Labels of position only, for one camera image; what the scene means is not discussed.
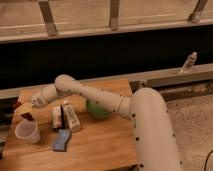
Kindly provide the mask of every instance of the wooden table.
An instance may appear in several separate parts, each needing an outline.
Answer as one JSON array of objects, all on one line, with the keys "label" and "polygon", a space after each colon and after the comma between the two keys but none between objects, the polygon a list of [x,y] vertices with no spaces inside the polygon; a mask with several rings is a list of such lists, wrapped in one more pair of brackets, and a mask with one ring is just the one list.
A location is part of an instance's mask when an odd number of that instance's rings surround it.
[{"label": "wooden table", "polygon": [[[131,95],[128,80],[90,82],[87,85]],[[25,102],[36,89],[21,91],[19,101]],[[106,120],[92,118],[85,109],[85,99],[72,95],[66,98],[78,114],[82,130],[73,133],[67,144],[67,152],[52,151],[52,142],[57,133],[52,130],[51,108],[63,103],[63,100],[42,109],[33,110],[39,123],[41,141],[28,144],[14,135],[14,129],[20,122],[20,116],[13,116],[11,128],[0,161],[1,171],[66,171],[66,170],[110,170],[137,163],[131,123],[120,116]]]}]

